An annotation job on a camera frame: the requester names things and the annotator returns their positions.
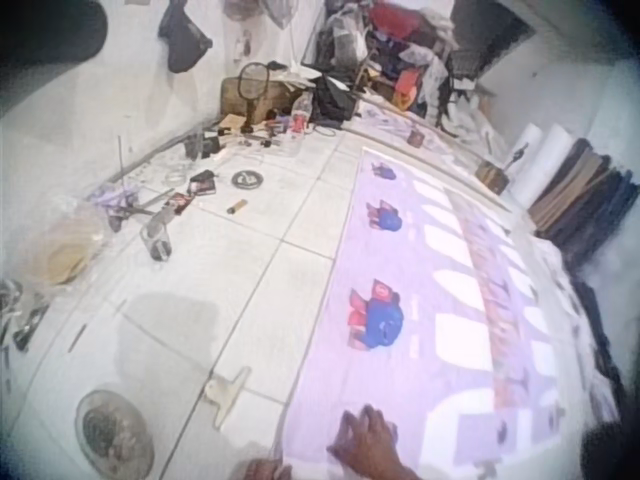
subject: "black bag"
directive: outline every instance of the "black bag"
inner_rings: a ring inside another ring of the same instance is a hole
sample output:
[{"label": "black bag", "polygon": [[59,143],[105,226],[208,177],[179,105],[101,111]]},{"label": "black bag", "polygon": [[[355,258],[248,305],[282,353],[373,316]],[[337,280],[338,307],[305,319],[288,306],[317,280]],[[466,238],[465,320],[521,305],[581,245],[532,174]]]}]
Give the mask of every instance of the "black bag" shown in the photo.
[{"label": "black bag", "polygon": [[191,21],[184,6],[186,0],[172,0],[164,12],[158,36],[169,45],[169,71],[191,70],[213,46],[213,42]]},{"label": "black bag", "polygon": [[340,123],[351,120],[356,108],[355,98],[349,92],[340,90],[326,75],[318,77],[315,83],[311,120],[334,120]]}]

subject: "floor tile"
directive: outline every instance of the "floor tile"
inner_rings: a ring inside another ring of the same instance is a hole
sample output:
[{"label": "floor tile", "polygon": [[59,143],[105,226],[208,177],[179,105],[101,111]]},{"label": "floor tile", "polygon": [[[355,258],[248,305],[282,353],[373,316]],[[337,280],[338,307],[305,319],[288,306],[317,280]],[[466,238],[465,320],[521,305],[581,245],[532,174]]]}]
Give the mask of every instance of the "floor tile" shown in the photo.
[{"label": "floor tile", "polygon": [[58,443],[40,414],[27,402],[16,427],[4,445],[2,463],[15,478],[88,480],[97,474],[83,470]]},{"label": "floor tile", "polygon": [[273,150],[275,155],[269,155],[267,152],[270,150],[266,150],[264,161],[315,179],[324,169],[338,143],[337,137],[310,134],[304,138],[302,148],[295,157],[277,155],[277,150]]},{"label": "floor tile", "polygon": [[167,263],[134,241],[102,288],[133,322],[209,371],[277,241],[192,207],[168,232]]},{"label": "floor tile", "polygon": [[351,195],[347,190],[317,182],[285,240],[333,258],[340,243],[350,201]]},{"label": "floor tile", "polygon": [[282,410],[281,404],[245,390],[217,431],[213,428],[216,407],[200,402],[164,480],[244,478],[250,460],[269,455]]},{"label": "floor tile", "polygon": [[[69,353],[82,325],[86,330]],[[76,440],[80,400],[96,389],[117,392],[144,416],[153,438],[158,478],[206,380],[108,303],[85,299],[52,346],[29,400],[48,431],[83,470],[92,472]]]},{"label": "floor tile", "polygon": [[353,156],[335,151],[320,175],[320,180],[351,191],[358,174],[358,165],[360,165],[359,155]]},{"label": "floor tile", "polygon": [[[259,172],[264,183],[255,190],[234,187],[231,179],[240,170]],[[217,173],[218,192],[196,199],[196,205],[277,238],[285,234],[314,183],[310,177],[250,158],[231,159]],[[243,199],[248,204],[235,215],[229,215],[227,209]]]},{"label": "floor tile", "polygon": [[250,366],[247,388],[285,402],[304,358],[331,262],[282,244],[216,366],[234,378]]}]

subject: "white tile floor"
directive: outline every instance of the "white tile floor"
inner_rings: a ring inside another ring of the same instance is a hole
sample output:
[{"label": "white tile floor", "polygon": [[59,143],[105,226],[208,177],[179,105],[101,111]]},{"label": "white tile floor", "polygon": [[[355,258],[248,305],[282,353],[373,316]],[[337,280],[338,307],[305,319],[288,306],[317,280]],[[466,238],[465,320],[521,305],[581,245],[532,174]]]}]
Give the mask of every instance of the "white tile floor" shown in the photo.
[{"label": "white tile floor", "polygon": [[[140,220],[130,220],[76,288],[55,300],[29,352],[0,362],[3,380],[11,379],[11,392],[0,385],[3,434],[27,474],[97,478],[74,418],[78,402],[100,388],[123,394],[145,416],[155,446],[149,478],[236,478],[243,462],[268,454],[313,333],[363,145],[375,146],[314,133],[296,158],[202,161],[191,175],[214,169],[218,192],[169,225],[166,264],[149,258]],[[143,200],[167,189],[167,166],[181,148],[128,176],[144,187]],[[241,169],[259,171],[265,183],[235,189],[231,176]],[[248,205],[228,215],[243,198]],[[243,366],[251,376],[216,431],[216,407],[201,390],[210,373],[232,379]]]}]

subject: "hand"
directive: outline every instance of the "hand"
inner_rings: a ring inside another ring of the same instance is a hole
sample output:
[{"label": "hand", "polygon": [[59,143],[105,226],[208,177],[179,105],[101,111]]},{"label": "hand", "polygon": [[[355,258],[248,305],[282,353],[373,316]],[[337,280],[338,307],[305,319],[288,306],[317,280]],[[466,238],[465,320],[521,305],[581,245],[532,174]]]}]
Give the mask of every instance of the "hand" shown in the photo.
[{"label": "hand", "polygon": [[382,412],[367,405],[359,419],[344,412],[336,442],[327,450],[340,463],[371,480],[417,478],[402,466],[394,438],[397,434],[389,428]]},{"label": "hand", "polygon": [[291,480],[291,467],[280,460],[253,460],[249,462],[244,480]]}]

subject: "red cloth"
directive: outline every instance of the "red cloth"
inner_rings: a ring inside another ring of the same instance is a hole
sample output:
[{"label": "red cloth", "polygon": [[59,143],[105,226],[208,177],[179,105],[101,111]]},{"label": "red cloth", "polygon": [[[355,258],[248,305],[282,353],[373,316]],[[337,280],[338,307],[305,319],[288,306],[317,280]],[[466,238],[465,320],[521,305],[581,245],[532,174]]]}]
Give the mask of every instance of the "red cloth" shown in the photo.
[{"label": "red cloth", "polygon": [[418,12],[384,3],[376,4],[369,17],[378,30],[400,40],[407,38],[422,23]]}]

